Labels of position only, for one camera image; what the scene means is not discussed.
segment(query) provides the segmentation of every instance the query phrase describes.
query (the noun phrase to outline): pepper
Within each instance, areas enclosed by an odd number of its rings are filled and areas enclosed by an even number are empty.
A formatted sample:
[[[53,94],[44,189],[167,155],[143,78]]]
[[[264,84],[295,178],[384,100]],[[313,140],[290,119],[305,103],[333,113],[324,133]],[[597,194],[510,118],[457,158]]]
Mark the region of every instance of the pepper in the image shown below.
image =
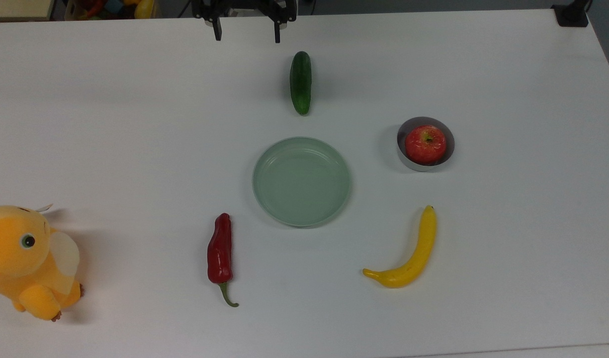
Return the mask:
[[[231,219],[227,213],[216,218],[214,234],[207,245],[207,277],[220,286],[229,306],[238,307],[238,303],[229,301],[227,295],[227,283],[234,278],[231,271]]]

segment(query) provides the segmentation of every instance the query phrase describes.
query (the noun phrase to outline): green cucumber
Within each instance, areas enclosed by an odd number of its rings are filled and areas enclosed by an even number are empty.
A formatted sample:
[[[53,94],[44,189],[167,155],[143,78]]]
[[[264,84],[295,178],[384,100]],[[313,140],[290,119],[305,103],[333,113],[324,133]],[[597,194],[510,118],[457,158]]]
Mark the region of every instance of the green cucumber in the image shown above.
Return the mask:
[[[306,115],[311,106],[311,57],[306,52],[293,56],[289,82],[293,107],[300,115]]]

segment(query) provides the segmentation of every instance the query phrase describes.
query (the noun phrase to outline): yellow stuffed toy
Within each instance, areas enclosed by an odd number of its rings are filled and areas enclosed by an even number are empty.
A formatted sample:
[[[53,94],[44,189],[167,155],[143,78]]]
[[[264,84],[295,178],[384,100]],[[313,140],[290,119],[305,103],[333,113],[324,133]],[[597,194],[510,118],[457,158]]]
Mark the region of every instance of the yellow stuffed toy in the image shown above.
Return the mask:
[[[40,211],[0,206],[0,294],[20,312],[55,322],[84,295],[75,280],[79,248]]]

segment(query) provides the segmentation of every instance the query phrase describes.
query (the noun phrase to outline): yellow banana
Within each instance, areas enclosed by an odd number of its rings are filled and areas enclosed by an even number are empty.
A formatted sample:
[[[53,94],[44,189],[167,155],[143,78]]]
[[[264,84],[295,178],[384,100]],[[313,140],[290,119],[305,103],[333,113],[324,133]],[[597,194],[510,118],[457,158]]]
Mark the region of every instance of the yellow banana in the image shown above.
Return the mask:
[[[430,258],[436,236],[436,214],[432,206],[426,206],[420,222],[420,233],[413,256],[401,267],[389,270],[362,270],[364,276],[374,279],[384,287],[404,287],[414,281],[423,271]]]

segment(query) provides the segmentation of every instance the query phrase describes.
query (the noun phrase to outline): apple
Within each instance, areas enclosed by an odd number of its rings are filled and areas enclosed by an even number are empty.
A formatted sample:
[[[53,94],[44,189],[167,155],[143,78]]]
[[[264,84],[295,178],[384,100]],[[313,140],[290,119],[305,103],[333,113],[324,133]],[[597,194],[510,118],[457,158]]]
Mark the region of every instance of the apple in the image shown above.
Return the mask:
[[[420,125],[406,136],[406,156],[418,165],[431,165],[445,154],[445,136],[434,125]]]

